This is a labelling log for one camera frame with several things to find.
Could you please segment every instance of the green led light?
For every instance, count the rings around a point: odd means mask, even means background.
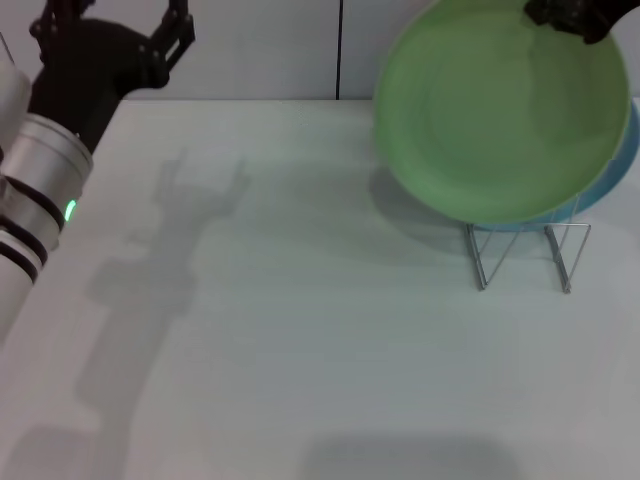
[[[71,217],[73,216],[73,212],[76,209],[76,205],[78,205],[78,202],[76,202],[75,200],[71,200],[69,202],[69,205],[67,205],[67,211],[64,212],[64,219],[65,221],[69,221],[71,220]]]

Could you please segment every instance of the plate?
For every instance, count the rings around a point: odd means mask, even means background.
[[[638,147],[640,146],[640,119],[638,118],[638,110],[635,106],[631,105],[631,118],[629,119],[629,125],[624,135],[624,140],[620,146],[620,150],[616,154],[615,158],[609,162],[607,169],[594,183],[591,188],[582,193],[577,200],[571,200],[570,202],[562,205],[558,210],[553,213],[548,213],[538,218],[531,220],[533,224],[544,223],[562,223],[571,219],[574,215],[588,210],[604,197],[609,195],[611,191],[618,186],[622,179],[629,173],[629,169],[633,165],[638,155]],[[532,231],[542,230],[541,225],[527,225],[527,224],[511,224],[511,225],[480,225],[480,228],[485,230],[495,230],[499,232],[516,232],[518,230]]]
[[[630,93],[611,37],[537,27],[521,0],[442,0],[401,36],[376,93],[376,144],[398,181],[468,223],[556,210],[605,170]]]

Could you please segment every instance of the tabletop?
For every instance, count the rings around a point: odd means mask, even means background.
[[[478,291],[370,102],[127,102],[95,161],[0,355],[1,480],[638,478],[640,165],[564,295],[538,233]]]

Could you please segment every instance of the white wall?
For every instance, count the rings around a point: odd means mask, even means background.
[[[434,0],[344,0],[342,98],[370,98],[393,40]],[[190,0],[198,40],[154,98],[333,98],[340,0]],[[0,30],[35,75],[43,0],[2,0]],[[91,15],[151,33],[167,0],[98,0]],[[640,95],[640,9],[615,28]]]
[[[190,0],[197,42],[160,98],[332,98],[339,0]],[[18,65],[34,76],[38,47],[28,33],[42,0],[2,0],[0,30]],[[89,10],[150,34],[167,0],[98,0]]]

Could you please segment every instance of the metal wire rack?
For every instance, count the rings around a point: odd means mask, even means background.
[[[521,238],[524,233],[537,233],[540,234],[544,232],[549,246],[551,247],[551,259],[556,264],[558,269],[558,274],[560,275],[560,282],[562,284],[562,291],[566,294],[571,293],[573,276],[578,267],[578,263],[580,263],[580,259],[582,258],[582,254],[584,252],[585,246],[587,245],[587,241],[589,240],[589,236],[591,235],[591,225],[588,223],[574,223],[573,218],[578,211],[578,207],[580,205],[581,197],[578,196],[575,199],[575,204],[572,210],[571,218],[567,223],[564,222],[555,222],[556,212],[551,217],[551,221],[549,223],[523,223],[520,226],[513,227],[504,227],[500,225],[495,225],[493,227],[487,226],[479,226],[474,224],[467,224],[465,228],[465,235],[467,238],[467,243],[469,246],[469,253],[473,258],[474,267],[476,270],[476,274],[478,277],[478,283],[480,285],[481,290],[486,290],[489,287],[489,284],[495,278],[496,274],[500,270],[500,267],[503,265],[504,261],[509,256],[509,253],[512,251],[513,246],[516,244],[519,238]],[[558,238],[556,237],[555,230],[556,228],[563,228],[564,233],[562,234],[562,239],[558,242]],[[566,244],[567,236],[571,229],[583,229],[584,235],[582,237],[582,241],[580,243],[580,247],[578,249],[578,254],[576,256],[575,261],[567,268],[567,264],[562,256],[562,250]],[[483,231],[488,232],[487,238],[482,242],[481,246],[478,246],[478,236],[477,232]],[[493,268],[492,271],[487,273],[485,269],[485,263],[483,262],[483,253],[486,252],[489,243],[494,238],[494,234],[496,232],[508,232],[513,234],[513,238],[509,242],[509,244],[504,248],[502,254],[500,255],[497,264]]]

